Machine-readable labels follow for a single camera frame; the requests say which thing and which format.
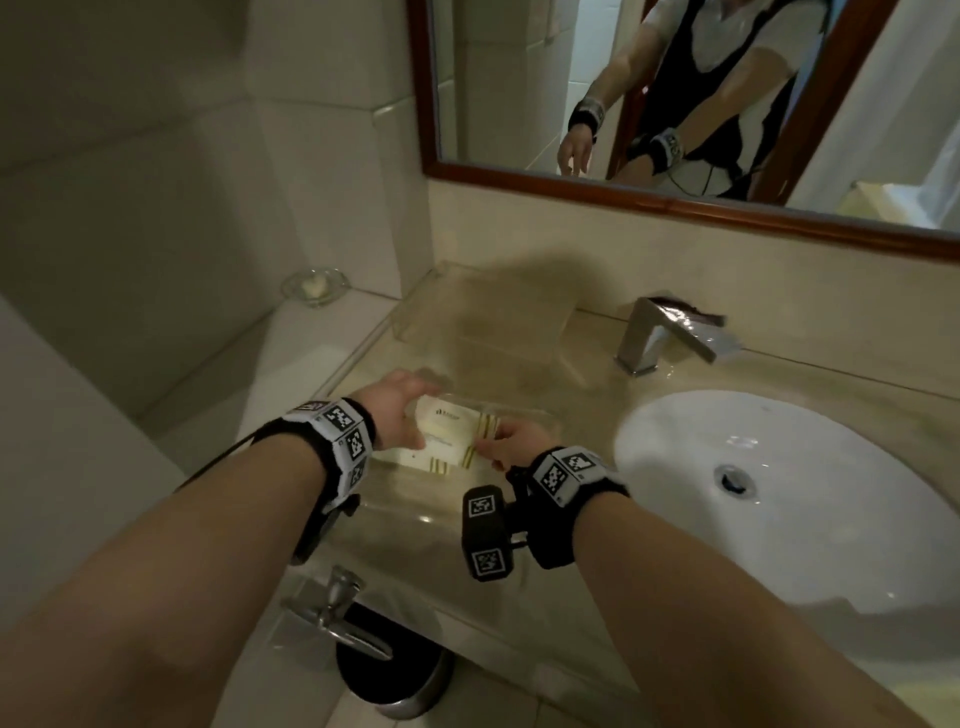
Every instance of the sink drain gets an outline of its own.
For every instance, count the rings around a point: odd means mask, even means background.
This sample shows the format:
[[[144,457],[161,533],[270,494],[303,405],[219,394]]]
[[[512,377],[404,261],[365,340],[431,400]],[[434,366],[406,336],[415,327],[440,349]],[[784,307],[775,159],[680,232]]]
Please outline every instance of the sink drain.
[[[756,499],[754,479],[734,465],[720,465],[713,471],[713,482],[728,496],[741,500]]]

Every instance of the white t-shirt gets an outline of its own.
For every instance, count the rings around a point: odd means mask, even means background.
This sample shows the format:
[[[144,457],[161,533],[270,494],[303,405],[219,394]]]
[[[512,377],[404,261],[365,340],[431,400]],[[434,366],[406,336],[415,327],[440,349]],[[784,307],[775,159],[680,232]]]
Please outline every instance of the white t-shirt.
[[[697,68],[707,73],[741,48],[750,37],[756,17],[773,3],[774,0],[754,0],[723,17],[722,0],[707,0],[693,21],[693,60]],[[643,24],[656,29],[669,44],[680,29],[688,7],[688,0],[659,0]],[[826,14],[827,5],[822,0],[796,0],[767,21],[751,48],[773,51],[796,73],[814,47]],[[741,169],[749,170],[753,165],[763,139],[763,120],[786,83],[740,114],[743,152],[738,164]],[[731,184],[726,170],[713,169],[705,161],[688,161],[670,170],[661,186],[693,195],[719,195],[730,189]]]

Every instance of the white sink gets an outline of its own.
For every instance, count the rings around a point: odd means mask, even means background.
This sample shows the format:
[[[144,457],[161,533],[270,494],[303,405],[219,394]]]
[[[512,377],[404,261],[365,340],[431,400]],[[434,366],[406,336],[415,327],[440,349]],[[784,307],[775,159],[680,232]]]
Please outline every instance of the white sink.
[[[634,500],[878,679],[960,676],[960,518],[887,452],[793,404],[701,391],[633,412],[614,457]]]

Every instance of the bathroom mirror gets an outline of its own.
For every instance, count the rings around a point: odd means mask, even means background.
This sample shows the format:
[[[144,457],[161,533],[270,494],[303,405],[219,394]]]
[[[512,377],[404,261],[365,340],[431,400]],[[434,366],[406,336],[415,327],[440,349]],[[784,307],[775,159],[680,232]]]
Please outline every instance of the bathroom mirror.
[[[956,3],[408,9],[430,177],[960,260]]]

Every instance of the soap dish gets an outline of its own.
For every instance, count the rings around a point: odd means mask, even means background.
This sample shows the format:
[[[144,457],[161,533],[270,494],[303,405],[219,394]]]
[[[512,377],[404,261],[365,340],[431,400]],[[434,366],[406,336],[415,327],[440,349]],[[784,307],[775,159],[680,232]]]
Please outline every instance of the soap dish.
[[[309,268],[299,271],[280,286],[284,298],[320,308],[333,303],[350,289],[347,277],[336,268]]]

